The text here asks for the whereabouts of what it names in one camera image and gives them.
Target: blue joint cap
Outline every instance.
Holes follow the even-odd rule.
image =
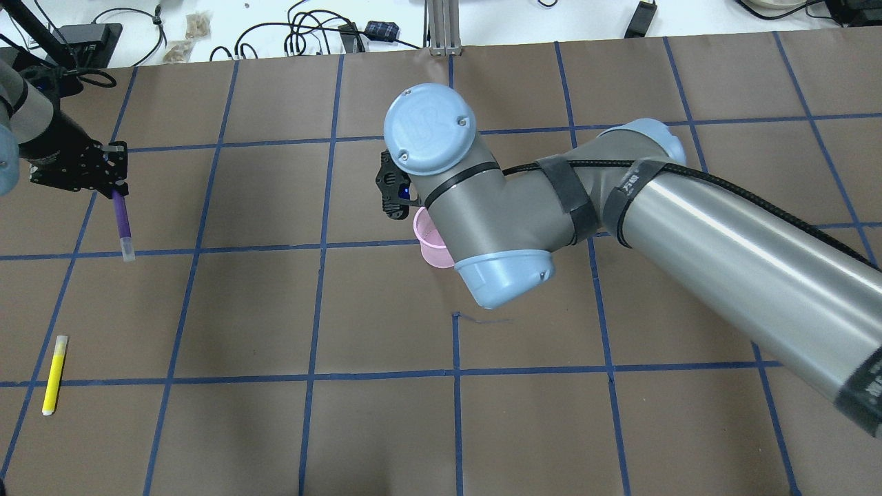
[[[0,124],[0,196],[19,183],[19,143],[6,126]]]
[[[636,121],[630,121],[628,124],[611,127],[600,133],[598,136],[603,136],[608,132],[621,130],[639,132],[654,141],[656,145],[663,148],[664,153],[667,154],[668,157],[686,165],[686,152],[683,150],[683,143],[680,143],[680,138],[670,133],[670,129],[668,129],[668,126],[662,121],[646,118],[637,119]]]
[[[488,310],[512,301],[554,276],[551,253],[512,250],[463,259],[453,266],[475,302]]]
[[[392,102],[383,137],[399,169],[433,176],[457,164],[477,133],[475,113],[460,94],[436,83],[416,85]]]

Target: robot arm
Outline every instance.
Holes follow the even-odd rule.
[[[384,135],[479,305],[547,281],[551,252],[604,225],[882,436],[882,273],[749,193],[693,177],[664,124],[607,130],[507,179],[468,105],[426,84],[395,100]]]
[[[19,180],[19,157],[31,163],[32,183],[96,190],[114,201],[123,259],[134,260],[124,200],[129,194],[125,142],[103,146],[90,138],[59,106],[61,74],[29,71],[41,89],[0,61],[0,196]]]

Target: gray robot arm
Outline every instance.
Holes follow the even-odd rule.
[[[384,134],[479,305],[547,281],[551,252],[605,225],[882,435],[882,273],[742,196],[671,172],[684,154],[664,124],[607,130],[512,178],[446,86],[401,94]]]

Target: plastic bag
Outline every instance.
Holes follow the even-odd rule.
[[[184,38],[188,40],[205,38],[212,33],[210,12],[196,12],[187,14],[187,34]]]
[[[162,56],[164,64],[189,62],[190,52],[193,51],[193,40],[178,40],[168,43],[168,51]]]

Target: pink cup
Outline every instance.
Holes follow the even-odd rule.
[[[422,257],[429,265],[437,268],[453,267],[453,257],[447,251],[447,245],[438,234],[426,207],[420,207],[414,215],[414,234],[420,242]]]

